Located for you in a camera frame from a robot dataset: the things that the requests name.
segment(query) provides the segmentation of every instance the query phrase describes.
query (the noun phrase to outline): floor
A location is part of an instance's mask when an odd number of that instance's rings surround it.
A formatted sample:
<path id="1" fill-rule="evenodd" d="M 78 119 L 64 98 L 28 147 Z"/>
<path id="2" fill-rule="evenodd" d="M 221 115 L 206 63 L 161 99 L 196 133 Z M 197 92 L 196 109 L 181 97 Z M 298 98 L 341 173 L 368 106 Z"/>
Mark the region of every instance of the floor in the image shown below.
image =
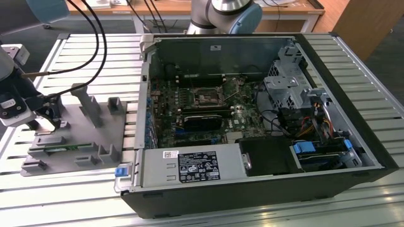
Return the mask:
<path id="1" fill-rule="evenodd" d="M 148 27 L 153 33 L 157 28 L 150 21 L 146 21 Z M 165 21 L 165 26 L 172 33 L 181 33 L 186 29 L 189 22 L 184 20 Z M 134 27 L 130 21 L 102 21 L 105 33 L 133 33 Z M 42 27 L 32 28 L 1 37 L 4 44 L 22 44 L 30 52 L 30 57 L 24 65 L 25 72 L 37 72 L 54 40 L 60 33 L 88 34 L 92 33 L 90 27 L 82 21 L 60 21 L 52 24 L 50 29 Z M 385 37 L 369 59 L 366 66 L 404 103 L 404 18 L 401 18 L 393 32 Z M 4 127 L 0 124 L 0 137 L 4 134 Z"/>

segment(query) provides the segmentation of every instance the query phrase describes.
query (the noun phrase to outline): blue release tab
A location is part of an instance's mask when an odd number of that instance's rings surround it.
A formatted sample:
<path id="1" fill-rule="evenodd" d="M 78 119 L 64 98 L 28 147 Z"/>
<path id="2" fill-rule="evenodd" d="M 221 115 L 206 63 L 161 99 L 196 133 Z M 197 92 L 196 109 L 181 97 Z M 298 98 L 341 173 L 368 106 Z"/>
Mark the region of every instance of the blue release tab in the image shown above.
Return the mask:
<path id="1" fill-rule="evenodd" d="M 297 144 L 293 145 L 294 153 L 298 154 L 301 153 L 300 147 Z"/>
<path id="2" fill-rule="evenodd" d="M 114 169 L 114 177 L 128 176 L 128 168 L 121 167 Z"/>
<path id="3" fill-rule="evenodd" d="M 350 140 L 344 140 L 344 144 L 345 144 L 348 150 L 350 150 L 350 148 L 353 147 L 352 143 L 350 143 Z"/>
<path id="4" fill-rule="evenodd" d="M 297 142 L 296 145 L 298 147 L 298 153 L 314 152 L 316 148 L 312 142 Z"/>

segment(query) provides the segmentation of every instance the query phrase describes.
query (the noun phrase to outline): power supply label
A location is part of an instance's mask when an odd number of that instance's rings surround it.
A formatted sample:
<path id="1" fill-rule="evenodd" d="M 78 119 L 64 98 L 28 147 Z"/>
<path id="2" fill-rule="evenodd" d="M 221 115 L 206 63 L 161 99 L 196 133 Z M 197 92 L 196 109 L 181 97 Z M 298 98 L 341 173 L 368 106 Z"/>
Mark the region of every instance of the power supply label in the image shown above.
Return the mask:
<path id="1" fill-rule="evenodd" d="M 220 180 L 216 151 L 178 154 L 178 181 Z"/>

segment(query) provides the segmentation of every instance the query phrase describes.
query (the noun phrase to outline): aluminum slotted table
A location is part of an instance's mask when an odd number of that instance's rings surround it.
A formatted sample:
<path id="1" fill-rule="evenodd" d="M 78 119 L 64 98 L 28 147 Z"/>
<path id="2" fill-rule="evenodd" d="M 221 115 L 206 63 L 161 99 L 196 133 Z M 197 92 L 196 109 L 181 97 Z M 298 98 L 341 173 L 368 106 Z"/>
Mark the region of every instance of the aluminum slotted table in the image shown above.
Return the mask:
<path id="1" fill-rule="evenodd" d="M 140 82 L 138 34 L 109 34 L 108 58 L 100 77 L 88 88 L 98 102 L 109 96 L 128 101 L 122 162 L 133 156 L 137 91 Z M 356 108 L 404 167 L 404 109 L 338 37 L 305 34 Z M 70 35 L 52 48 L 41 70 L 78 66 L 94 51 L 93 35 Z M 82 70 L 38 78 L 44 93 L 85 82 L 101 61 L 100 54 Z M 77 103 L 70 95 L 64 104 Z M 357 185 L 330 199 L 218 211 L 177 218 L 141 219 L 113 191 L 114 169 L 21 177 L 33 133 L 21 126 L 8 129 L 0 142 L 0 226 L 378 226 L 404 221 L 404 170 L 373 183 Z"/>

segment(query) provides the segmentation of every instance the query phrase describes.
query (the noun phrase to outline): green circuit board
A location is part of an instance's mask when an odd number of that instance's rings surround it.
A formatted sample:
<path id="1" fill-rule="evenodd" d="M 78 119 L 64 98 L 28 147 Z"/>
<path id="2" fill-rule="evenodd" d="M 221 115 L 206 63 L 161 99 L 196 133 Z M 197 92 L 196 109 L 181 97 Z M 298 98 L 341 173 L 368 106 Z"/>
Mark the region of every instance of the green circuit board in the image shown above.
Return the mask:
<path id="1" fill-rule="evenodd" d="M 225 76 L 222 84 L 216 87 L 178 87 L 174 81 L 153 81 L 150 95 L 158 148 L 226 144 L 237 137 L 264 136 L 254 92 L 256 82 L 245 82 L 240 76 Z M 212 108 L 225 109 L 220 128 L 188 132 L 181 122 L 184 117 L 209 115 L 205 109 Z"/>

